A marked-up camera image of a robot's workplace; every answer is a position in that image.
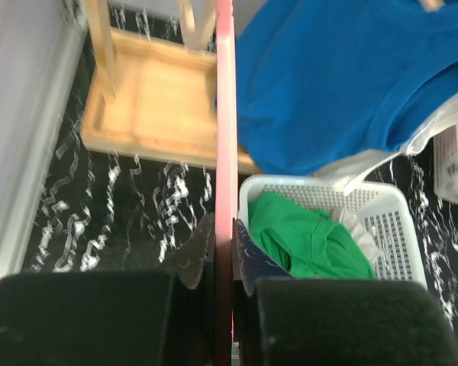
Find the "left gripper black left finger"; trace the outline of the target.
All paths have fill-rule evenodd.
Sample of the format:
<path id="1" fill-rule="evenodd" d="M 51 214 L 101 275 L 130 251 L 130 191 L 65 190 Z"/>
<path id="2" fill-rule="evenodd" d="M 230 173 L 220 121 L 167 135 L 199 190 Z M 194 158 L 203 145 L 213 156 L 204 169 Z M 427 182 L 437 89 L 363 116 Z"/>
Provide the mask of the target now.
<path id="1" fill-rule="evenodd" d="M 213 262 L 214 243 L 214 214 L 210 213 L 203 216 L 189 239 L 160 263 L 160 268 L 174 271 L 188 289 L 194 290 L 206 265 Z"/>

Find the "blue tank top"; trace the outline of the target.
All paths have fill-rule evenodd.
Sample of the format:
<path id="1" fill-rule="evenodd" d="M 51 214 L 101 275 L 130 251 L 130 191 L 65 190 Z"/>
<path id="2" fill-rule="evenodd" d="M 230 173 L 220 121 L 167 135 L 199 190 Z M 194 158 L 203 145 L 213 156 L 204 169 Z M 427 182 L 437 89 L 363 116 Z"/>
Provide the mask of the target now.
<path id="1" fill-rule="evenodd" d="M 458 93 L 458 1 L 267 1 L 235 63 L 237 139 L 263 172 L 393 153 Z"/>

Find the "pink plastic hanger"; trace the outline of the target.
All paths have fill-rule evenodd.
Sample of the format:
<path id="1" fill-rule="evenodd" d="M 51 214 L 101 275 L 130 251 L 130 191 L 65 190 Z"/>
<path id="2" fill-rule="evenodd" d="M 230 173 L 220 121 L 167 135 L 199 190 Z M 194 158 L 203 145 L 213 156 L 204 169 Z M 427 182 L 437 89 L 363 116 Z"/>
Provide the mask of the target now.
<path id="1" fill-rule="evenodd" d="M 214 248 L 214 365 L 231 364 L 232 237 L 237 215 L 237 112 L 232 1 L 217 1 L 217 164 Z"/>

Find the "beige wooden hanger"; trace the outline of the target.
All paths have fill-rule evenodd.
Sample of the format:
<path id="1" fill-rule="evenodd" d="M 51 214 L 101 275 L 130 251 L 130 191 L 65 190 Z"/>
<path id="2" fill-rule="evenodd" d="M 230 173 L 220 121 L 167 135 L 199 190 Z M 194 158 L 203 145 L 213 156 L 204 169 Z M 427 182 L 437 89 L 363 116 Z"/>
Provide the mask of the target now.
<path id="1" fill-rule="evenodd" d="M 214 33 L 217 12 L 216 1 L 202 2 L 202 19 L 196 23 L 192 3 L 188 0 L 178 0 L 179 27 L 184 45 L 194 51 L 204 50 Z"/>

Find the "grey tank top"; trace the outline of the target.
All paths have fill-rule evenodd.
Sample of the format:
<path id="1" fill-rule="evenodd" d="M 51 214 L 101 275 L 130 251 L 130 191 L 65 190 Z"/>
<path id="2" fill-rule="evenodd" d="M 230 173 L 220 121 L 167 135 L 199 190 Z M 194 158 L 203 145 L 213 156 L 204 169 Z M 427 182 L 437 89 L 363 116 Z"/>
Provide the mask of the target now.
<path id="1" fill-rule="evenodd" d="M 351 210 L 340 208 L 331 213 L 331 218 L 341 223 L 350 233 L 366 259 L 374 265 L 384 252 L 376 245 L 359 217 Z"/>

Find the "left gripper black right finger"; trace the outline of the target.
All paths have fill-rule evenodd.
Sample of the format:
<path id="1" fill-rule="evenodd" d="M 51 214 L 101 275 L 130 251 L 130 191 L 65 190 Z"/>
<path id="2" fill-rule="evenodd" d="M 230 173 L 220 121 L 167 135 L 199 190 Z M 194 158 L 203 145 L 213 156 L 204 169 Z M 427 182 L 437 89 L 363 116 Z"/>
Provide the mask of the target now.
<path id="1" fill-rule="evenodd" d="M 242 282 L 248 297 L 254 294 L 256 283 L 261 278 L 291 277 L 253 241 L 240 219 L 236 219 L 233 225 L 232 258 L 234 280 Z"/>

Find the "green tank top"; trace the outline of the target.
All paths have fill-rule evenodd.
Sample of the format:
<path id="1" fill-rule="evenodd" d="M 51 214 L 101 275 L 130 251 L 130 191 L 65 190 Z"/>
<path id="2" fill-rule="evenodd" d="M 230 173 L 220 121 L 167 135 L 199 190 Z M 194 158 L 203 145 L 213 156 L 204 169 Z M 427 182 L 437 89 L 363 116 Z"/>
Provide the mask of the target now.
<path id="1" fill-rule="evenodd" d="M 350 231 L 326 210 L 265 192 L 248 204 L 248 219 L 253 241 L 295 278 L 376 278 Z"/>

